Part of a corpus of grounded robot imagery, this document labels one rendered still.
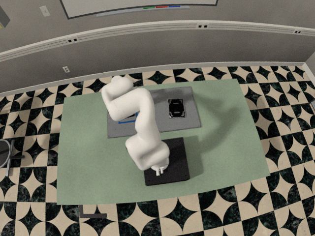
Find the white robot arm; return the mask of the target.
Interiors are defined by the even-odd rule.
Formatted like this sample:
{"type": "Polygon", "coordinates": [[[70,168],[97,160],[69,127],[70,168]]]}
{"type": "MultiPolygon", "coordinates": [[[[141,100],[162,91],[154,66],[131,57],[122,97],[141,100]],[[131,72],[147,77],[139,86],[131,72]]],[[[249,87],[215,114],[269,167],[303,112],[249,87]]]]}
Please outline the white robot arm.
{"type": "Polygon", "coordinates": [[[111,83],[102,88],[101,94],[114,121],[121,121],[139,111],[135,122],[137,134],[127,139],[126,149],[140,170],[151,167],[157,171],[157,176],[159,171],[162,174],[169,164],[169,148],[161,141],[150,92],[146,88],[137,88],[136,82],[130,78],[114,76],[111,83]]]}

